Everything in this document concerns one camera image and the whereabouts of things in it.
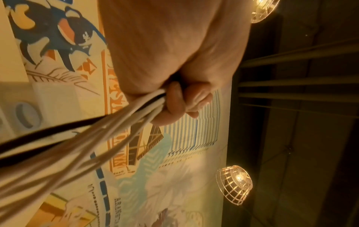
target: striped building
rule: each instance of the striped building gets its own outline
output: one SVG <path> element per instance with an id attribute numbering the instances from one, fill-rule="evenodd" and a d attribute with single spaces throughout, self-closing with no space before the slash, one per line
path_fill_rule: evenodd
<path id="1" fill-rule="evenodd" d="M 186 114 L 179 121 L 164 126 L 163 132 L 172 138 L 168 157 L 212 146 L 218 138 L 220 114 L 220 92 L 215 91 L 213 101 L 200 111 L 197 119 Z"/>

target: wall mural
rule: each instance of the wall mural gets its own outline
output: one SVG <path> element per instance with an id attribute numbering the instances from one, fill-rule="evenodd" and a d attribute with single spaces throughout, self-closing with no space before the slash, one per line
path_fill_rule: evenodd
<path id="1" fill-rule="evenodd" d="M 33 83 L 76 88 L 83 117 L 128 103 L 115 76 L 96 0 L 3 0 Z M 220 226 L 223 197 L 215 173 L 225 165 L 228 115 L 223 99 L 197 119 L 147 125 L 124 150 L 91 174 L 51 193 L 26 227 Z M 95 150 L 112 148 L 133 125 Z"/>

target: wire cage lamp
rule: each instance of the wire cage lamp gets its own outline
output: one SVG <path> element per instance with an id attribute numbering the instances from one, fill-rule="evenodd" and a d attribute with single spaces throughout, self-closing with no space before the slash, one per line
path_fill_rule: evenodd
<path id="1" fill-rule="evenodd" d="M 252 24 L 264 20 L 277 7 L 279 0 L 253 0 Z"/>
<path id="2" fill-rule="evenodd" d="M 236 165 L 219 169 L 216 180 L 224 197 L 237 206 L 243 203 L 253 188 L 249 174 Z"/>

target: cartoon character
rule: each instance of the cartoon character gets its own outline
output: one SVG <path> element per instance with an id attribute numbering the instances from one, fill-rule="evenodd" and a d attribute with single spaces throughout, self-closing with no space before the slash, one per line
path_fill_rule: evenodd
<path id="1" fill-rule="evenodd" d="M 34 65 L 48 50 L 57 50 L 66 68 L 75 71 L 72 54 L 82 52 L 88 57 L 106 48 L 104 36 L 69 6 L 61 10 L 46 0 L 3 1 L 14 36 L 21 40 L 21 53 Z"/>

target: metal pipe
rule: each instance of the metal pipe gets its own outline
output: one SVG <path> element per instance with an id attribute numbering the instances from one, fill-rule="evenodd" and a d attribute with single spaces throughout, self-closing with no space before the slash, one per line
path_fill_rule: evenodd
<path id="1" fill-rule="evenodd" d="M 326 114 L 326 115 L 331 115 L 331 116 L 336 116 L 336 117 L 349 117 L 349 118 L 359 119 L 359 116 L 355 116 L 355 115 L 326 113 L 326 112 L 319 112 L 319 111 L 312 111 L 312 110 L 290 109 L 290 108 L 274 107 L 274 106 L 268 106 L 268 105 L 254 105 L 254 104 L 245 104 L 245 103 L 240 103 L 240 105 L 249 106 L 249 107 L 263 107 L 263 108 L 276 109 L 276 110 L 288 110 L 288 111 L 303 112 L 303 113 Z"/>
<path id="2" fill-rule="evenodd" d="M 238 84 L 238 87 L 336 85 L 336 84 L 354 84 L 354 83 L 359 83 L 359 75 L 250 81 L 250 82 L 241 82 Z"/>
<path id="3" fill-rule="evenodd" d="M 282 53 L 279 55 L 270 55 L 267 57 L 255 58 L 241 63 L 240 67 L 251 68 L 261 65 L 271 65 L 289 61 L 324 58 L 356 52 L 359 52 L 359 43 L 334 45 L 302 52 Z"/>
<path id="4" fill-rule="evenodd" d="M 240 98 L 268 98 L 319 102 L 359 103 L 359 95 L 305 94 L 305 93 L 239 93 Z"/>

